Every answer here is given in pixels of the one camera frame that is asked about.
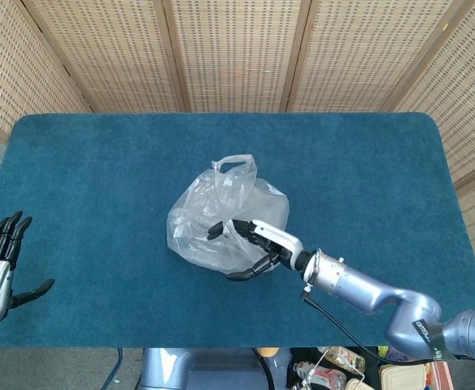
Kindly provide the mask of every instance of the plastic bag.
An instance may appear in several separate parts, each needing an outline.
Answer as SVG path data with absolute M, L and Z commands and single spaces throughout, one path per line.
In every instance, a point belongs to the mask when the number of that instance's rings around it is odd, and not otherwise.
M 227 163 L 240 165 L 222 172 Z M 236 232 L 232 219 L 261 219 L 285 229 L 289 206 L 285 194 L 256 178 L 251 154 L 228 156 L 212 162 L 169 211 L 167 245 L 185 260 L 225 274 L 244 271 L 265 252 Z M 224 221 L 223 235 L 207 239 L 207 231 Z

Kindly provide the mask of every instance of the floor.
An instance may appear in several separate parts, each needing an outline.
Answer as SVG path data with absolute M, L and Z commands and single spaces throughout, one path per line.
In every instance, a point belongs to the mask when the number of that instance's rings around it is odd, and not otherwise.
M 0 143 L 0 162 L 4 151 Z M 101 388 L 116 359 L 116 349 L 0 349 L 0 390 Z M 450 367 L 456 389 L 475 390 L 475 362 Z M 142 350 L 124 349 L 109 388 L 133 390 L 141 368 Z

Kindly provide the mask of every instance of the blue carpet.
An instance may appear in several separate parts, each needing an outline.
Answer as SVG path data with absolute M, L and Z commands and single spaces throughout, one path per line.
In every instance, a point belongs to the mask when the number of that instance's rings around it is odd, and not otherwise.
M 244 153 L 290 199 L 287 230 L 307 249 L 428 293 L 445 320 L 475 309 L 473 251 L 426 115 L 32 115 L 7 148 L 0 218 L 33 216 L 15 291 L 56 283 L 8 314 L 0 345 L 350 345 L 299 300 L 295 272 L 236 284 L 167 249 L 176 199 L 211 160 Z M 367 317 L 312 295 L 384 344 L 391 306 Z

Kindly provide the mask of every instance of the gray robot arm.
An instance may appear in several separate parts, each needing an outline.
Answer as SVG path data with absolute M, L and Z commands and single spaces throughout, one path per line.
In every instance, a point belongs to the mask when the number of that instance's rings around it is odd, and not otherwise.
M 229 279 L 248 280 L 280 262 L 301 273 L 308 292 L 315 286 L 366 314 L 376 312 L 382 305 L 395 304 L 386 339 L 410 357 L 444 359 L 450 353 L 475 359 L 475 311 L 463 311 L 441 323 L 441 307 L 428 295 L 384 284 L 319 249 L 308 253 L 299 239 L 263 221 L 234 221 L 234 225 L 248 241 L 263 247 L 267 255 L 250 270 L 228 275 Z M 210 238 L 216 238 L 219 228 L 209 232 Z

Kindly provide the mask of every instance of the blue table mat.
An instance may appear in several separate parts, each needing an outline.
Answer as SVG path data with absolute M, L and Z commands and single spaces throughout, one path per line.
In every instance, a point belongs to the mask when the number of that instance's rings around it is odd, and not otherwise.
M 279 267 L 247 283 L 167 248 L 167 213 L 230 154 L 290 200 L 287 231 L 306 249 L 436 298 L 444 320 L 475 309 L 475 259 L 437 126 L 421 113 L 30 115 L 0 171 L 0 219 L 33 217 L 13 287 L 54 287 L 11 310 L 2 346 L 351 345 L 305 305 Z M 312 296 L 367 345 L 388 305 L 366 316 Z

